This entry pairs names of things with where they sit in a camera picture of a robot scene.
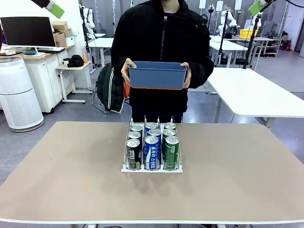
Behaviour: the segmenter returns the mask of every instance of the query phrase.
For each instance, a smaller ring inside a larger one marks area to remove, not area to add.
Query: yellow bin
[[[239,37],[241,39],[250,39],[253,29],[240,29]]]

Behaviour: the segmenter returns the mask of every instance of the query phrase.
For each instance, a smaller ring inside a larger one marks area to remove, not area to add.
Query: white can rack
[[[158,168],[157,169],[155,169],[155,170],[146,169],[145,162],[144,162],[144,154],[145,154],[145,151],[144,151],[144,148],[145,148],[145,146],[144,146],[144,139],[146,137],[146,129],[145,129],[146,123],[147,123],[146,122],[146,118],[145,118],[144,123],[134,123],[132,116],[130,116],[127,136],[126,136],[125,145],[124,145],[124,156],[123,156],[123,162],[124,163],[123,163],[122,172],[183,173],[182,165],[181,165],[181,144],[179,146],[179,151],[178,151],[178,156],[177,156],[177,162],[176,162],[176,166],[175,166],[174,170],[165,170],[163,168],[164,167],[164,165],[163,165],[164,160],[162,159],[162,156],[161,156],[161,160],[158,162]],[[141,150],[141,160],[142,160],[141,162],[142,163],[141,163],[140,169],[138,169],[138,170],[130,169],[129,168],[129,162],[128,162],[128,159],[127,159],[127,139],[128,139],[128,133],[131,131],[131,127],[133,125],[141,125],[142,126],[142,137],[143,137],[142,138],[142,150]],[[160,131],[162,133],[164,127],[163,127],[163,124],[160,124],[159,119],[157,121],[157,125],[158,125],[158,129],[160,129]]]

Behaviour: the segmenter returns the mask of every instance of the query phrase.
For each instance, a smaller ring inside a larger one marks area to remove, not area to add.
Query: orange bottle
[[[86,51],[84,51],[83,59],[84,59],[84,63],[87,63]]]

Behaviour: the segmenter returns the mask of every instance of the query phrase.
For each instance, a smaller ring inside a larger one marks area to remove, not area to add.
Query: blue plastic bin
[[[147,89],[183,88],[187,68],[180,63],[134,62],[137,68],[129,66],[131,87]]]

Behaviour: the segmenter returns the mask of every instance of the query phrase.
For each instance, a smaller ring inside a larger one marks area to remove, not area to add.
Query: jacket collar
[[[180,4],[180,9],[174,14],[177,17],[181,18],[188,18],[189,16],[189,8],[185,0],[178,0]],[[162,7],[162,0],[150,0],[152,5],[159,10],[160,12],[164,13]]]

